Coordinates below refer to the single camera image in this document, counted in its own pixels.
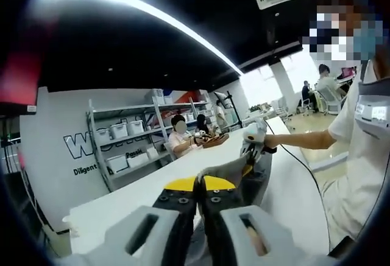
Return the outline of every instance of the bright window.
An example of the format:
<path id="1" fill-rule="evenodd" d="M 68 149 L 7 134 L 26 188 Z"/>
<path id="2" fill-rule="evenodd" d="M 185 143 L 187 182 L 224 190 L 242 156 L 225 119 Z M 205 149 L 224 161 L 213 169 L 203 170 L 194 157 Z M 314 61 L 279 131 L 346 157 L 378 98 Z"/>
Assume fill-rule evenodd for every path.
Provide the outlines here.
<path id="1" fill-rule="evenodd" d="M 280 61 L 287 72 L 287 76 L 295 93 L 302 90 L 303 82 L 305 80 L 307 80 L 310 87 L 314 89 L 314 84 L 319 79 L 319 73 L 309 53 L 300 51 L 283 57 Z"/>
<path id="2" fill-rule="evenodd" d="M 282 97 L 282 92 L 269 65 L 245 73 L 239 80 L 250 107 L 271 103 Z"/>

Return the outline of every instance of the metal shelving unit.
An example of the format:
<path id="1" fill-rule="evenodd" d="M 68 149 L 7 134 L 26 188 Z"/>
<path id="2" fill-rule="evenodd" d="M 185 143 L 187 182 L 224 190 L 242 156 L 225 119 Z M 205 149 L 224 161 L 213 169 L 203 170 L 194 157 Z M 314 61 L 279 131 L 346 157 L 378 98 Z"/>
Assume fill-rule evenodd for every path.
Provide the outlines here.
<path id="1" fill-rule="evenodd" d="M 159 133 L 162 134 L 163 139 L 161 141 L 168 142 L 168 134 L 167 130 L 172 129 L 172 126 L 165 127 L 161 112 L 165 111 L 175 111 L 175 110 L 188 110 L 191 109 L 192 113 L 194 114 L 194 118 L 196 119 L 198 113 L 196 108 L 202 108 L 205 107 L 208 102 L 193 102 L 190 98 L 190 103 L 173 103 L 173 104 L 165 104 L 165 105 L 159 105 L 157 103 L 156 98 L 153 99 L 153 104 L 148 105 L 137 105 L 137 106 L 126 106 L 126 107 L 118 107 L 118 108 L 104 108 L 104 109 L 97 109 L 93 107 L 92 101 L 90 100 L 90 107 L 89 111 L 87 111 L 87 125 L 88 125 L 88 131 L 90 132 L 91 136 L 91 143 L 93 147 L 93 152 L 96 158 L 97 166 L 99 167 L 99 170 L 102 174 L 102 177 L 110 191 L 114 191 L 116 189 L 115 186 L 115 180 L 118 178 L 123 177 L 124 175 L 127 175 L 128 173 L 135 172 L 136 170 L 140 170 L 143 167 L 150 165 L 155 162 L 161 161 L 163 158 L 167 158 L 169 156 L 168 152 L 159 152 L 159 156 L 150 159 L 148 162 L 145 162 L 139 166 L 136 167 L 128 167 L 125 168 L 115 174 L 112 174 L 109 172 L 109 169 L 105 162 L 104 157 L 104 151 L 102 149 L 110 146 L 114 146 L 115 144 L 120 144 L 126 141 L 129 141 L 131 139 L 141 138 L 147 136 L 149 138 L 150 144 L 153 144 L 155 146 L 155 143 L 152 141 L 152 135 Z M 119 139 L 112 139 L 109 142 L 106 143 L 98 143 L 97 137 L 96 137 L 96 122 L 100 121 L 108 121 L 110 119 L 119 119 L 119 118 L 126 118 L 131 116 L 140 116 L 143 120 L 143 123 L 147 123 L 146 121 L 146 114 L 155 114 L 158 119 L 158 124 L 160 127 L 147 130 L 145 132 L 139 133 L 137 135 L 129 135 L 123 138 Z M 193 123 L 196 123 L 196 120 L 188 121 L 187 124 L 191 125 Z"/>

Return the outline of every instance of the dark hair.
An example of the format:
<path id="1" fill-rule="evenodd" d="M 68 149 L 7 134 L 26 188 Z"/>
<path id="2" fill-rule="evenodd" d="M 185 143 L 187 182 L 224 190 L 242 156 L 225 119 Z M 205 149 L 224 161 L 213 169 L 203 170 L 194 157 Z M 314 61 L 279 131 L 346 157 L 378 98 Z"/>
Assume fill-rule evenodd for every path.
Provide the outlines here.
<path id="1" fill-rule="evenodd" d="M 330 72 L 330 69 L 329 69 L 329 67 L 327 65 L 320 64 L 319 67 L 318 67 L 318 71 L 321 74 L 321 73 L 323 73 L 325 71 Z"/>
<path id="2" fill-rule="evenodd" d="M 175 125 L 178 123 L 178 121 L 184 121 L 185 122 L 185 118 L 182 115 L 175 115 L 171 119 L 172 126 L 175 127 Z"/>
<path id="3" fill-rule="evenodd" d="M 196 127 L 199 129 L 199 130 L 203 130 L 204 132 L 206 132 L 206 134 L 209 134 L 209 131 L 208 131 L 208 127 L 207 125 L 205 124 L 205 120 L 206 120 L 206 116 L 203 115 L 203 114 L 199 114 L 197 115 L 197 118 L 196 118 Z"/>

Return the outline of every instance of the wooden tray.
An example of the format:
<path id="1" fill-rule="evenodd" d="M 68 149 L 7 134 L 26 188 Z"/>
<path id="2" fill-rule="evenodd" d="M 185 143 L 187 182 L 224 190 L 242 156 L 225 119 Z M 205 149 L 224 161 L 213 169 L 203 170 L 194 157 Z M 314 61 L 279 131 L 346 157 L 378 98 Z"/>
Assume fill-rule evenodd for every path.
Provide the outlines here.
<path id="1" fill-rule="evenodd" d="M 224 134 L 222 136 L 215 136 L 215 137 L 209 139 L 206 143 L 204 143 L 203 148 L 208 149 L 209 147 L 221 145 L 226 140 L 228 140 L 228 138 L 229 138 L 228 134 Z"/>

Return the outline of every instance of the black ceiling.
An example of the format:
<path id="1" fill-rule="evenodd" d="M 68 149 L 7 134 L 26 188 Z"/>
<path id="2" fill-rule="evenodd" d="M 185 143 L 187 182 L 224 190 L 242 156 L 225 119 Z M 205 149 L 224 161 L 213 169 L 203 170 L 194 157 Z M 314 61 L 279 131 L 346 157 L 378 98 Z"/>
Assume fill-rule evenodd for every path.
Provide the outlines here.
<path id="1" fill-rule="evenodd" d="M 288 1 L 266 10 L 260 10 L 255 0 L 142 1 L 186 24 L 238 66 L 271 53 L 244 67 L 244 72 L 275 56 L 296 52 L 300 46 L 275 50 L 308 32 L 314 6 L 311 0 Z M 29 5 L 24 8 L 28 19 L 22 20 L 21 13 L 17 16 L 19 33 L 31 29 L 32 21 L 49 30 L 41 85 L 51 91 L 213 90 L 237 79 L 234 71 L 198 42 L 140 10 L 99 0 L 13 0 L 11 7 L 22 9 L 23 5 Z M 16 37 L 10 35 L 10 41 Z"/>

